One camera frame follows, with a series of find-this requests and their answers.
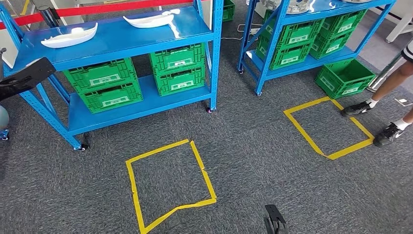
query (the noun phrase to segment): person's leg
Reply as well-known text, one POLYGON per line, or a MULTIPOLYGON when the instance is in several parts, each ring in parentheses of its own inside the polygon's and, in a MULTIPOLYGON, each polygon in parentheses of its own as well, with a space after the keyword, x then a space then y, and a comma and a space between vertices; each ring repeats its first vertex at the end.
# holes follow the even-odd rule
POLYGON ((397 70, 395 70, 384 83, 379 87, 376 93, 368 100, 348 106, 341 111, 343 116, 356 116, 368 112, 387 94, 401 85, 407 78, 413 75, 413 62, 406 61, 397 70))
POLYGON ((379 133, 373 143, 381 147, 393 143, 399 136, 401 136, 407 126, 413 123, 413 108, 402 119, 391 123, 386 129, 379 133))

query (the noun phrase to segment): blue metal shelf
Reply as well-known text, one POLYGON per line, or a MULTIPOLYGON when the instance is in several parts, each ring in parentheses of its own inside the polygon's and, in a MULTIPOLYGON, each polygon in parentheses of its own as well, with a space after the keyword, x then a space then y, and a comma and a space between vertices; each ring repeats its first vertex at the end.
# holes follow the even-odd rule
MULTIPOLYGON (((209 82, 206 82, 205 86, 161 97, 158 94, 153 76, 142 77, 138 79, 144 98, 142 102, 121 106, 101 113, 92 114, 78 94, 69 94, 55 76, 48 77, 51 85, 69 106, 68 126, 65 126, 59 119, 42 84, 37 86, 41 98, 38 98, 32 91, 23 92, 20 96, 59 132, 75 150, 82 149, 83 147, 75 135, 87 131, 206 99, 210 100, 209 109, 213 111, 216 109, 217 102, 223 4, 223 0, 213 1, 213 26, 211 30, 202 18, 201 0, 194 0, 193 6, 176 9, 179 10, 179 13, 174 15, 170 25, 156 28, 135 28, 122 18, 101 20, 98 21, 96 35, 91 40, 67 48, 52 49, 41 45, 40 41, 68 33, 76 27, 91 28, 95 23, 88 22, 23 33, 0 3, 0 20, 4 22, 14 44, 19 50, 14 68, 10 69, 5 65, 4 71, 6 74, 12 74, 41 57, 47 57, 58 71, 62 71, 211 41, 211 52, 208 46, 205 49, 208 63, 207 77, 209 77, 209 82)), ((128 18, 144 18, 162 13, 162 11, 156 11, 128 16, 128 18)))
MULTIPOLYGON (((246 55, 252 60, 253 64, 258 68, 258 70, 261 71, 261 68, 263 67, 263 61, 255 54, 255 50, 247 51, 246 55)), ((287 76, 289 74, 319 67, 326 63, 355 58, 356 56, 357 54, 346 46, 342 50, 334 54, 327 55, 321 59, 315 59, 311 55, 308 55, 304 62, 282 67, 276 70, 269 70, 267 76, 265 77, 265 80, 287 76)))
POLYGON ((248 7, 248 12, 245 19, 244 36, 241 44, 241 51, 237 67, 240 73, 242 73, 245 68, 245 70, 247 70, 253 76, 253 78, 256 81, 255 92, 257 95, 261 95, 262 88, 266 80, 279 78, 296 72, 305 71, 308 69, 322 66, 326 63, 357 57, 357 55, 363 49, 370 37, 374 34, 376 29, 382 23, 385 16, 388 14, 391 7, 395 3, 395 0, 372 0, 371 2, 361 4, 349 3, 341 0, 312 0, 310 4, 310 10, 307 13, 298 15, 287 15, 286 12, 289 5, 289 0, 282 0, 281 5, 278 7, 278 9, 274 11, 273 14, 270 16, 270 18, 275 18, 275 22, 272 27, 274 28, 274 30, 273 34, 271 35, 271 40, 268 46, 268 53, 266 54, 266 58, 264 60, 261 60, 259 57, 256 56, 254 50, 249 50, 249 47, 254 43, 255 39, 261 34, 263 29, 270 23, 270 20, 267 20, 267 22, 263 24, 261 29, 254 36, 251 37, 249 35, 249 31, 251 30, 251 24, 254 16, 254 8, 257 1, 258 0, 251 0, 250 5, 248 7), (282 67, 273 71, 269 70, 271 58, 273 57, 274 53, 276 53, 276 44, 278 42, 278 37, 280 36, 282 27, 284 25, 309 20, 322 19, 326 17, 360 11, 381 5, 385 5, 382 14, 372 25, 371 29, 369 30, 369 32, 361 41, 360 45, 355 51, 352 51, 349 48, 345 47, 343 50, 335 52, 321 59, 315 59, 311 55, 308 55, 304 62, 290 65, 287 67, 282 67), (250 58, 252 60, 252 63, 258 68, 259 74, 253 73, 252 69, 245 62, 245 58, 250 58))
MULTIPOLYGON (((59 28, 49 28, 25 33, 12 72, 28 63, 47 57, 58 71, 107 62, 120 58, 176 48, 213 39, 213 32, 204 23, 193 6, 179 8, 171 26, 135 28, 123 18, 97 21, 96 35, 76 46, 53 49, 40 42, 60 34, 70 33, 73 28, 93 28, 96 22, 87 22, 59 28)), ((159 12, 128 16, 130 19, 158 15, 159 12)))
POLYGON ((143 101, 96 114, 88 110, 77 93, 72 93, 69 105, 69 133, 77 135, 211 98, 207 85, 161 97, 152 75, 139 78, 139 83, 143 101))

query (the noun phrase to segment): green plastic crate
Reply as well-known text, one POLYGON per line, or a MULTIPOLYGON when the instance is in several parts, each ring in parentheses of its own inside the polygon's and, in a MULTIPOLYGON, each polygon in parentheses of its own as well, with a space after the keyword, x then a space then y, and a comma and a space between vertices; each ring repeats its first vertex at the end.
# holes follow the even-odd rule
POLYGON ((313 56, 316 59, 320 59, 327 55, 342 50, 346 45, 348 39, 350 38, 351 34, 352 33, 350 32, 330 40, 325 39, 319 35, 314 41, 313 46, 311 47, 311 56, 313 56))
POLYGON ((231 21, 234 19, 235 4, 231 0, 224 0, 224 11, 222 12, 222 22, 231 21))
POLYGON ((150 53, 149 58, 154 76, 185 71, 204 65, 205 44, 199 43, 162 50, 150 53))
POLYGON ((367 10, 352 12, 344 15, 328 17, 325 19, 320 35, 326 39, 339 37, 343 34, 353 32, 358 23, 363 19, 367 10))
POLYGON ((131 58, 63 71, 78 93, 105 89, 137 80, 131 58))
MULTIPOLYGON (((271 10, 265 12, 264 22, 266 22, 271 14, 271 10)), ((275 19, 272 19, 260 36, 266 37, 269 40, 273 32, 272 27, 274 22, 275 19)), ((324 19, 318 19, 284 26, 278 38, 277 49, 313 42, 323 22, 324 19)))
POLYGON ((155 77, 160 96, 175 94, 188 89, 202 87, 205 80, 205 66, 155 77))
POLYGON ((143 100, 138 81, 79 94, 92 113, 110 110, 143 100))
MULTIPOLYGON (((265 60, 267 54, 269 40, 262 37, 260 38, 256 50, 256 54, 262 60, 265 60)), ((300 63, 305 60, 308 53, 310 52, 312 43, 307 43, 291 48, 286 48, 282 50, 276 50, 270 62, 270 70, 275 70, 277 68, 289 66, 292 64, 300 63)))
POLYGON ((336 99, 362 92, 374 78, 372 71, 351 58, 324 65, 316 84, 329 97, 336 99))

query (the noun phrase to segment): shelf caster wheel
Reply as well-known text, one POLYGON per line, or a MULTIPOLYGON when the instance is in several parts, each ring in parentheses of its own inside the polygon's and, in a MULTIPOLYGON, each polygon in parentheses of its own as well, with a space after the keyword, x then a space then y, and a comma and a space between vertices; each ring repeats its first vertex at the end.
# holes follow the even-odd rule
POLYGON ((80 151, 85 151, 89 148, 89 145, 87 144, 82 144, 81 148, 79 149, 80 151))

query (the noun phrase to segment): red barrier rope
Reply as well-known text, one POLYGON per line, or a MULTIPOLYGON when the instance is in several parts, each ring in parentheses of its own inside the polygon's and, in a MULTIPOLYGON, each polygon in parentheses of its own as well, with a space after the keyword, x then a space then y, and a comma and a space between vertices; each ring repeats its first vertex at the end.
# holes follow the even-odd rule
MULTIPOLYGON (((75 8, 64 8, 57 9, 57 13, 60 17, 67 16, 81 16, 81 15, 93 15, 101 14, 108 12, 116 11, 127 11, 147 7, 156 7, 156 6, 166 6, 172 4, 182 4, 182 3, 191 3, 193 0, 144 0, 144 1, 133 1, 133 2, 123 2, 123 3, 113 3, 97 6, 84 6, 84 7, 75 7, 75 8)), ((35 13, 29 16, 22 16, 15 18, 16 23, 19 26, 37 23, 43 21, 40 13, 35 13)), ((5 29, 4 24, 0 22, 0 29, 5 29)))

